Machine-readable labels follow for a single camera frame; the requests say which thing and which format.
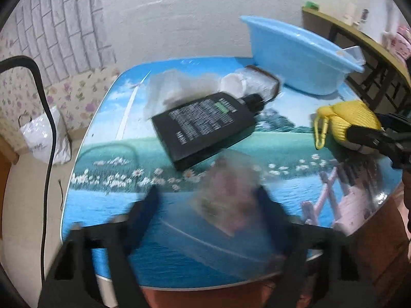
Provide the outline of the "white plastic shopping bag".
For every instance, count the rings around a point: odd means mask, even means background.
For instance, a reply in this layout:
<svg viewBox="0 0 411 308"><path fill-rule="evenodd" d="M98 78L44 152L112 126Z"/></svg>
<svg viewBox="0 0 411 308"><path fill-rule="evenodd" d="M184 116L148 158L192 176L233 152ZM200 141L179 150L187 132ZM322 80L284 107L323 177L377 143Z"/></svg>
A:
<svg viewBox="0 0 411 308"><path fill-rule="evenodd" d="M51 113L57 129L57 146L53 164L63 165L72 157L70 139L63 116L57 106L51 108ZM50 159L53 138L46 114L33 120L28 113L23 113L18 118L18 124L30 153L35 159L47 163Z"/></svg>

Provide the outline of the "light blue plastic basin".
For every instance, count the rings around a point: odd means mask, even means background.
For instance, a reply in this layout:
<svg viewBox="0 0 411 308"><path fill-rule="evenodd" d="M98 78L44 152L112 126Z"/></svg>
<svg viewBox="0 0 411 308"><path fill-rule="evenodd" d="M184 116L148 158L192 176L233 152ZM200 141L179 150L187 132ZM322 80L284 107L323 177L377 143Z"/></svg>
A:
<svg viewBox="0 0 411 308"><path fill-rule="evenodd" d="M358 61L333 42L304 28L258 16L241 16L247 25L254 62L301 92L326 96L346 77L362 73Z"/></svg>

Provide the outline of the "wooden side shelf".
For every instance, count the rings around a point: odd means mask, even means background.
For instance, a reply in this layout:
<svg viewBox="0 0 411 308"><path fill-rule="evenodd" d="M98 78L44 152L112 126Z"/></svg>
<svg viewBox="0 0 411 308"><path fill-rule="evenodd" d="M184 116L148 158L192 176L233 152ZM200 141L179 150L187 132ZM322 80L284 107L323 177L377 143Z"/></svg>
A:
<svg viewBox="0 0 411 308"><path fill-rule="evenodd" d="M393 54L335 17L305 6L302 16L304 25L311 30L315 24L328 24L330 31L325 37L329 41L340 44L346 41L361 48L366 58L364 79L350 75L346 80L370 109L375 111L381 103L388 102L398 113L410 105L410 74Z"/></svg>

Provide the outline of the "white yarn bundle brown band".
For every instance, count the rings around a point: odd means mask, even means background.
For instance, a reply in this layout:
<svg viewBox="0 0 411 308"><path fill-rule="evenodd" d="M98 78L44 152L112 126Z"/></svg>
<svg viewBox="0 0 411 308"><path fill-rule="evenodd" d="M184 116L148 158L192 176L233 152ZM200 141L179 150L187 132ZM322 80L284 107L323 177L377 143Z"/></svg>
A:
<svg viewBox="0 0 411 308"><path fill-rule="evenodd" d="M244 94L258 94L265 103L273 101L279 95L282 80L273 74L254 65L238 70L244 85Z"/></svg>

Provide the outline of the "clear plastic box in basin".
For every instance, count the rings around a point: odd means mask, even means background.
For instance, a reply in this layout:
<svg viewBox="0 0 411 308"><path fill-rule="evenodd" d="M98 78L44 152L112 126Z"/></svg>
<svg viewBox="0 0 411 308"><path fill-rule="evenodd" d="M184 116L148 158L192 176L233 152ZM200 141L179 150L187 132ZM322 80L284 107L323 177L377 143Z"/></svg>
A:
<svg viewBox="0 0 411 308"><path fill-rule="evenodd" d="M365 65L366 60L359 46L348 47L337 51L337 55L344 57L356 65Z"/></svg>

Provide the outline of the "clear bag of cotton swabs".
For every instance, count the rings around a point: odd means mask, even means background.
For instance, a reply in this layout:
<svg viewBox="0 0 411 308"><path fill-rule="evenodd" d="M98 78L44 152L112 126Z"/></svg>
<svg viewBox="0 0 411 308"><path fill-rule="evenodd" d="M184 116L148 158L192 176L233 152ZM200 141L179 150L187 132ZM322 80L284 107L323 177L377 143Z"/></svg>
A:
<svg viewBox="0 0 411 308"><path fill-rule="evenodd" d="M190 76L177 69L151 76L146 87L144 119L217 92L220 79L216 74Z"/></svg>

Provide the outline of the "round white cotton pad stack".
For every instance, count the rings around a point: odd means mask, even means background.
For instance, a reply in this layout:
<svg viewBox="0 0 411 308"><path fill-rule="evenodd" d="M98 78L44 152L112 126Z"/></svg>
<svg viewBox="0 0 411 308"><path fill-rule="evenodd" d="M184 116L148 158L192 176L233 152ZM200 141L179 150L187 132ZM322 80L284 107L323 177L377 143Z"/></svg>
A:
<svg viewBox="0 0 411 308"><path fill-rule="evenodd" d="M247 82L243 75L238 73L230 73L221 78L219 90L228 93L235 98L241 98L245 95Z"/></svg>

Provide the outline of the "green box on shelf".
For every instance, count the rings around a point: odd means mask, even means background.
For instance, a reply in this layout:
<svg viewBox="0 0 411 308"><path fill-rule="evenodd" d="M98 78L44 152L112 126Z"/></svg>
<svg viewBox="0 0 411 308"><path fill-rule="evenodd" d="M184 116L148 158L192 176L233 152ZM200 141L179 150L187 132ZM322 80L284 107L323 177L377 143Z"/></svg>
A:
<svg viewBox="0 0 411 308"><path fill-rule="evenodd" d="M306 7L306 8L313 9L313 10L316 10L316 11L319 10L319 5L316 4L316 3L314 3L314 2L310 2L310 1L307 1L307 2L306 2L305 7Z"/></svg>

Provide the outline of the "black rectangular bottle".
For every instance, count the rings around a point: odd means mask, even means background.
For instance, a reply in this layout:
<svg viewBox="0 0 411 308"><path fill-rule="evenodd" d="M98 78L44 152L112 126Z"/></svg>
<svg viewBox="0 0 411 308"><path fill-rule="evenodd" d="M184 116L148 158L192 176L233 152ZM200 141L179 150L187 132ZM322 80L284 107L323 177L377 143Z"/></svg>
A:
<svg viewBox="0 0 411 308"><path fill-rule="evenodd" d="M264 106L257 93L236 99L218 92L151 120L173 167L182 172L250 136Z"/></svg>

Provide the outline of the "white cup on shelf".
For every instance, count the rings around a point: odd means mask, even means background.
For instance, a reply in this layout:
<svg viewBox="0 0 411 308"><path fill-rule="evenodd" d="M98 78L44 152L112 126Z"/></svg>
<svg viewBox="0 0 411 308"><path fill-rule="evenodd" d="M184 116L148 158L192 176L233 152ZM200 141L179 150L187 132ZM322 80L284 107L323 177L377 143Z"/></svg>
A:
<svg viewBox="0 0 411 308"><path fill-rule="evenodd" d="M356 14L356 5L352 2L349 2L345 7L345 12L343 14L343 23L347 24L348 26L352 26L354 24L354 16Z"/></svg>

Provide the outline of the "clear packet pinkish contents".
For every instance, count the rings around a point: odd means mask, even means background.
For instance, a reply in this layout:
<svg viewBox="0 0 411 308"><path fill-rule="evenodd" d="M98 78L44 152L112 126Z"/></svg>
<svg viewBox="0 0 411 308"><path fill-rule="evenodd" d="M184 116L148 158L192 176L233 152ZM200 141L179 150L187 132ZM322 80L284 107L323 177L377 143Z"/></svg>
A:
<svg viewBox="0 0 411 308"><path fill-rule="evenodd" d="M253 159L241 152L220 152L206 173L192 206L209 224L234 236L256 213L254 193L260 187L260 173Z"/></svg>

